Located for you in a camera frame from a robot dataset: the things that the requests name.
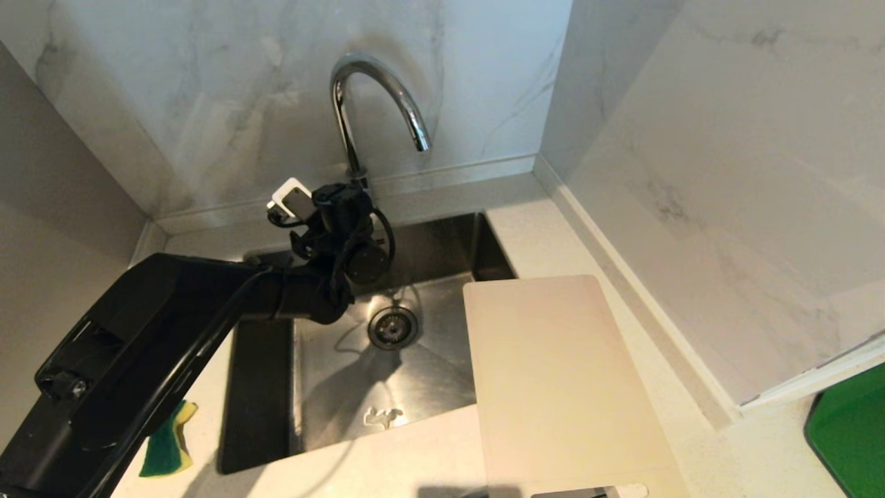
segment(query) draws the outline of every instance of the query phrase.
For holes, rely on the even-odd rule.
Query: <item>sink basin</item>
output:
[[[476,402],[464,284],[514,278],[482,214],[395,227],[396,258],[336,323],[234,333],[219,471],[231,473]],[[260,258],[283,264],[290,253]]]

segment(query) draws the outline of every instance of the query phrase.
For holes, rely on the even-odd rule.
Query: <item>sponge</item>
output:
[[[196,413],[194,403],[181,400],[175,412],[163,425],[148,438],[148,452],[144,457],[144,465],[139,476],[143,478],[162,478],[181,472],[191,465],[193,460],[184,444],[184,424]]]

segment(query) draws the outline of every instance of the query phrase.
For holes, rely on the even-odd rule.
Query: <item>cutting board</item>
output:
[[[689,496],[593,276],[473,283],[464,299],[492,496]]]

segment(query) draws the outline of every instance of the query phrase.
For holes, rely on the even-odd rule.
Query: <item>chrome faucet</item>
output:
[[[344,83],[354,73],[362,73],[377,81],[390,94],[399,111],[403,114],[412,141],[419,152],[430,149],[430,136],[421,111],[409,95],[409,90],[384,66],[377,58],[361,53],[345,55],[332,70],[332,103],[335,105],[335,115],[338,117],[338,128],[341,130],[341,139],[344,141],[344,150],[347,152],[347,161],[350,163],[349,175],[366,186],[366,169],[359,163],[357,149],[353,143],[353,131],[347,119],[347,109],[344,106]]]

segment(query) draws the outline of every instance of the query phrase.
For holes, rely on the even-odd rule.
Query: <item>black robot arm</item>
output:
[[[0,493],[109,496],[237,322],[341,317],[348,277],[389,266],[372,239],[371,216],[383,215],[357,184],[328,185],[313,203],[308,230],[291,237],[301,266],[155,254],[123,274],[37,371],[40,398],[0,455]]]

